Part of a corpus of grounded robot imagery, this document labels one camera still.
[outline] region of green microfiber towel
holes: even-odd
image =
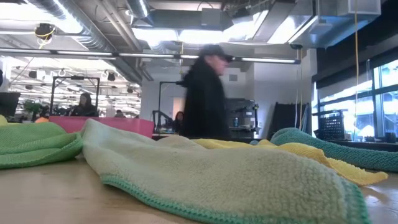
[[[327,157],[339,159],[354,166],[382,171],[398,171],[398,152],[340,146],[314,138],[297,128],[284,128],[279,130],[273,135],[271,142],[278,146],[289,142],[303,143],[322,149]]]
[[[67,134],[51,122],[0,126],[0,169],[72,159],[82,145],[79,133]]]
[[[102,183],[205,223],[370,223],[360,189],[318,162],[275,149],[214,149],[87,120],[83,154]]]

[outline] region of woman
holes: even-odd
[[[175,133],[179,133],[181,131],[182,121],[183,120],[184,120],[184,112],[179,111],[175,115],[175,119],[174,119],[174,122],[173,122],[173,131]]]
[[[74,107],[70,116],[98,116],[96,107],[91,104],[91,95],[89,93],[80,95],[79,105]]]

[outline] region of person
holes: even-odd
[[[182,127],[182,121],[184,120],[184,112],[179,111],[175,115],[175,119],[173,121],[173,131],[175,133],[179,133]]]
[[[116,111],[116,115],[114,116],[115,118],[126,118],[126,116],[123,114],[121,110]]]
[[[220,76],[232,61],[219,45],[206,45],[185,75],[187,88],[180,135],[193,138],[225,139],[229,127],[225,93]]]
[[[70,116],[98,116],[97,109],[91,104],[91,95],[82,93],[78,106],[73,107]]]

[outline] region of ventilation duct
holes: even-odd
[[[153,28],[158,29],[225,30],[233,25],[232,18],[219,9],[154,10],[150,12],[150,19],[153,22]],[[133,26],[136,28],[151,27],[145,21],[137,21]]]
[[[289,43],[311,48],[329,47],[355,32],[355,0],[318,0],[315,3],[319,3],[314,5],[316,16],[309,15],[312,18],[299,27]],[[357,7],[358,29],[381,15],[380,0],[361,0]],[[299,12],[289,15],[294,24],[300,18]]]
[[[115,52],[116,49],[98,30],[88,16],[71,0],[25,0],[37,8],[53,15],[67,29],[81,36],[73,37],[90,51]],[[131,67],[124,59],[110,61],[130,82],[141,83],[140,68]]]
[[[146,0],[126,0],[126,3],[135,18],[143,19],[150,13],[150,6]]]

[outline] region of yellow towel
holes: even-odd
[[[214,139],[197,139],[193,141],[207,149],[231,149],[236,147],[265,148],[264,146],[267,146],[269,149],[269,146],[273,146],[272,149],[285,150],[298,156],[318,161],[319,163],[334,169],[340,176],[359,186],[375,184],[388,178],[388,175],[385,172],[366,172],[365,170],[357,168],[344,161],[327,158],[321,149],[301,143],[287,143],[281,146],[276,146],[267,140],[262,140],[257,146],[252,146],[242,142],[219,141]]]
[[[12,124],[17,124],[17,123],[8,123],[7,119],[3,115],[0,115],[0,126],[12,125]]]

